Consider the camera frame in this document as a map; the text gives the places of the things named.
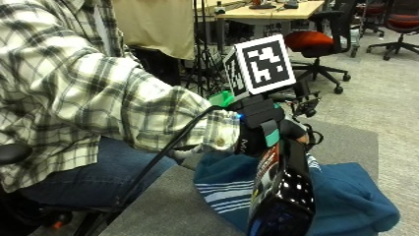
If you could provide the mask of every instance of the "red office chair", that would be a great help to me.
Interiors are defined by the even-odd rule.
[[[386,51],[381,59],[389,60],[389,53],[397,54],[400,48],[404,48],[419,54],[419,45],[402,42],[402,36],[419,32],[419,1],[417,0],[388,0],[385,4],[385,13],[382,17],[382,26],[400,33],[396,42],[369,45],[366,52],[373,47],[384,47]]]
[[[355,14],[355,0],[337,0],[332,11],[323,11],[313,13],[308,18],[315,22],[316,31],[303,30],[289,33],[285,38],[285,46],[293,52],[300,52],[305,58],[315,58],[312,65],[292,66],[293,70],[304,70],[296,79],[301,79],[307,75],[312,75],[312,79],[316,79],[316,75],[324,76],[335,85],[333,89],[336,94],[343,92],[339,81],[329,75],[328,72],[343,73],[343,81],[349,81],[351,76],[348,71],[321,66],[319,64],[319,58],[336,53],[343,53],[351,49],[351,22]],[[327,20],[329,22],[331,37],[323,33],[321,22]],[[340,37],[345,38],[345,45],[341,47]]]

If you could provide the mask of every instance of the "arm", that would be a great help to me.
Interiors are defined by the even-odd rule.
[[[0,73],[10,86],[62,123],[135,148],[163,148],[210,103],[163,84],[130,58],[106,57],[37,1],[1,8]],[[233,117],[214,112],[179,146],[229,148],[237,137]]]

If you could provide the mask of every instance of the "office chair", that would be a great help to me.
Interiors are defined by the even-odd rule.
[[[324,76],[336,87],[333,89],[336,94],[343,92],[339,81],[329,75],[328,72],[343,73],[343,81],[349,81],[351,76],[348,71],[321,66],[319,64],[319,58],[336,53],[347,52],[351,49],[351,22],[355,14],[355,0],[336,1],[333,8],[337,10],[321,11],[313,13],[308,18],[315,22],[316,31],[301,30],[289,33],[285,38],[285,46],[293,52],[300,52],[305,58],[315,58],[313,64],[304,66],[292,66],[293,70],[304,70],[296,79],[301,79],[307,75],[312,75],[312,79],[316,79],[316,75]],[[323,33],[323,20],[329,22],[331,37]],[[345,38],[345,45],[341,47],[340,37]]]
[[[381,26],[380,22],[384,14],[384,3],[376,2],[374,0],[366,1],[365,4],[356,6],[356,14],[361,17],[362,21],[360,36],[364,35],[366,30],[372,30],[373,32],[378,32],[378,37],[382,37],[384,32],[378,27]]]
[[[0,166],[15,164],[31,154],[31,149],[23,145],[0,145]],[[94,221],[104,214],[103,209],[73,208],[67,206],[47,206],[39,204],[22,195],[18,191],[5,193],[0,186],[0,235],[25,236],[39,226],[59,228],[71,220],[71,211],[84,212],[84,217],[74,232],[74,236],[83,236]]]
[[[382,16],[382,26],[400,33],[396,42],[369,45],[366,53],[370,53],[373,47],[384,47],[381,59],[389,60],[389,53],[397,54],[400,48],[404,48],[419,54],[419,45],[402,42],[402,36],[419,32],[419,1],[417,0],[388,0],[385,4],[385,13]]]

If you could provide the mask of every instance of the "green tape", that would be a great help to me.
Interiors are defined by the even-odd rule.
[[[280,139],[279,131],[277,129],[269,134],[268,136],[264,137],[265,140],[265,145],[267,147],[271,147]]]
[[[218,105],[225,107],[229,103],[233,102],[233,96],[231,91],[224,90],[208,97],[208,102],[211,105]]]

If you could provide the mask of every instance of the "desk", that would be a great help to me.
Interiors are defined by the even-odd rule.
[[[216,1],[219,0],[204,0],[204,7],[206,7],[206,14],[212,15],[212,9],[216,6]],[[220,0],[220,5],[224,7],[224,10],[231,10],[240,5],[244,5],[248,1],[247,0]],[[202,0],[196,0],[196,8],[198,11],[202,10]]]
[[[216,24],[219,27],[216,28],[218,32],[218,49],[220,49],[220,52],[223,51],[223,48],[220,47],[220,43],[223,45],[223,28],[220,27],[223,25],[223,20],[228,19],[235,22],[253,25],[255,26],[255,37],[263,37],[263,26],[268,24],[273,24],[277,22],[284,23],[281,25],[283,27],[283,34],[288,34],[291,31],[291,20],[304,20],[307,19],[313,12],[320,8],[324,1],[307,1],[307,2],[299,2],[297,3],[297,9],[285,9],[281,11],[276,11],[284,4],[283,3],[273,3],[272,5],[276,6],[276,9],[248,9],[248,6],[243,6],[240,8],[236,8],[233,10],[225,11],[224,14],[220,14],[216,16],[216,19],[220,21],[219,24]]]

